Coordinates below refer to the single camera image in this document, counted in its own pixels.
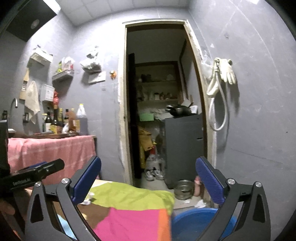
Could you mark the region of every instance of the door frame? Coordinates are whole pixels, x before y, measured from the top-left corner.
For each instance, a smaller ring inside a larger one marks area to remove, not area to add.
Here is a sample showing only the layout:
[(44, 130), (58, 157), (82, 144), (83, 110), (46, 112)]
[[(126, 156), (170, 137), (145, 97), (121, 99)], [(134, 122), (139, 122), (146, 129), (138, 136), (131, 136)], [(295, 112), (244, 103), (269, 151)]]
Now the door frame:
[(122, 44), (118, 46), (118, 103), (119, 103), (119, 128), (120, 128), (120, 154), (121, 161), (124, 167), (124, 179), (127, 184), (133, 185), (133, 176), (131, 169), (130, 147), (128, 136), (128, 120), (127, 120), (127, 95), (126, 95), (126, 43), (127, 43), (127, 29), (129, 27), (151, 25), (151, 24), (180, 24), (184, 26), (187, 34), (187, 39), (191, 45), (193, 52), (194, 68), (198, 79), (199, 86), (202, 87), (201, 99), (204, 100), (204, 110), (206, 117), (206, 135), (207, 135), (207, 158), (209, 162), (215, 166), (216, 164), (216, 137), (215, 132), (209, 126), (208, 112), (209, 112), (209, 98), (207, 97), (207, 81), (202, 75), (202, 51), (197, 38), (193, 32), (188, 20), (176, 19), (148, 19), (137, 20), (122, 23), (120, 27), (120, 36), (124, 39)]

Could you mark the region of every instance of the hanging hose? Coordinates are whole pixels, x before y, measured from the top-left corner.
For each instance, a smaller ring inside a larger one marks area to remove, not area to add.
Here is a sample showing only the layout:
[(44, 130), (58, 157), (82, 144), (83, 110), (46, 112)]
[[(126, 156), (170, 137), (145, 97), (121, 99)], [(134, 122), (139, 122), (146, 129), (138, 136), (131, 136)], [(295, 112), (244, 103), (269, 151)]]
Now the hanging hose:
[(215, 62), (216, 62), (215, 78), (216, 78), (216, 81), (218, 82), (218, 87), (219, 87), (219, 90), (221, 92), (221, 96), (222, 96), (222, 100), (223, 100), (223, 105), (224, 105), (224, 119), (223, 119), (223, 123), (221, 124), (221, 126), (219, 128), (215, 128), (215, 126), (214, 126), (214, 124), (212, 122), (212, 108), (213, 108), (213, 104), (214, 104), (214, 101), (215, 101), (215, 98), (216, 98), (216, 96), (214, 96), (211, 99), (210, 107), (209, 107), (209, 124), (210, 124), (210, 127), (211, 127), (211, 129), (213, 131), (220, 131), (220, 130), (222, 130), (222, 128), (226, 124), (228, 111), (227, 111), (226, 98), (225, 98), (225, 95), (224, 95), (224, 92), (222, 90), (221, 83), (220, 83), (221, 76), (220, 76), (219, 60), (216, 58), (215, 59)]

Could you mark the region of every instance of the blue plastic tub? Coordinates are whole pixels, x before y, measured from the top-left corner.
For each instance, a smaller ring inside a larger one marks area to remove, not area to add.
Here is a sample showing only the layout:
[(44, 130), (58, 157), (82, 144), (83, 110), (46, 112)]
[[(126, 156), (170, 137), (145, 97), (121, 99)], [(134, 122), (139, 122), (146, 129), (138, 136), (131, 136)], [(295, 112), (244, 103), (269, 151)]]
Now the blue plastic tub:
[[(195, 208), (177, 215), (172, 220), (173, 241), (196, 241), (208, 226), (218, 209)], [(221, 239), (231, 234), (237, 219), (232, 217)]]

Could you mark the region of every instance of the pink tablecloth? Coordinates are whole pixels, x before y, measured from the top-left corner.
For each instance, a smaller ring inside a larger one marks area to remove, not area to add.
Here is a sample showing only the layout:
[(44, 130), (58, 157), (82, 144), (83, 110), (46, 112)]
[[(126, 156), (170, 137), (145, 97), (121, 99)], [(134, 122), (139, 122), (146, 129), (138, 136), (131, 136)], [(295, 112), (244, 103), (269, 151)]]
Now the pink tablecloth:
[(44, 184), (57, 184), (64, 177), (72, 177), (77, 169), (95, 155), (92, 136), (76, 136), (63, 139), (10, 138), (8, 141), (8, 163), (11, 172), (61, 158), (65, 168), (48, 176)]

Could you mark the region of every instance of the pair of shoes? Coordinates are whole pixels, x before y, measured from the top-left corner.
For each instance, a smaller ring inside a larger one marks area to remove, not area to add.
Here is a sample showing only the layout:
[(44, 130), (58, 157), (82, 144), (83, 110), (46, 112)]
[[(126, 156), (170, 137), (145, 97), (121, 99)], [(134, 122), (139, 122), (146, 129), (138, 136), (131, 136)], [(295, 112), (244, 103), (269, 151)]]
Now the pair of shoes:
[(145, 170), (145, 178), (147, 181), (154, 181), (154, 177), (156, 180), (164, 180), (164, 176), (159, 169)]

